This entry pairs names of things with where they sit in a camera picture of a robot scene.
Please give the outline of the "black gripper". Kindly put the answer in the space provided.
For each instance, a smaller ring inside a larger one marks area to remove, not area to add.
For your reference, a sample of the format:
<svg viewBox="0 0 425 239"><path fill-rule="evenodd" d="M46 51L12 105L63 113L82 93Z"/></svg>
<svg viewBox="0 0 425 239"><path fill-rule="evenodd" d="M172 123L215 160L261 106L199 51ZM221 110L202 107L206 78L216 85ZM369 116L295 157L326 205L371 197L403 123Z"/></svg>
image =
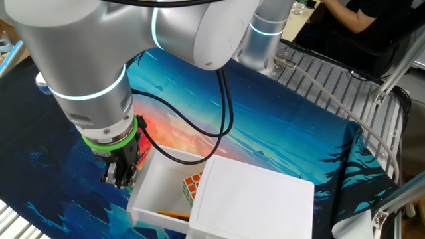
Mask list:
<svg viewBox="0 0 425 239"><path fill-rule="evenodd" d="M107 169L100 181L123 189L135 181L137 163L140 160L139 140L137 132L125 146L113 151L96 151L92 149L97 160L107 163Z"/></svg>

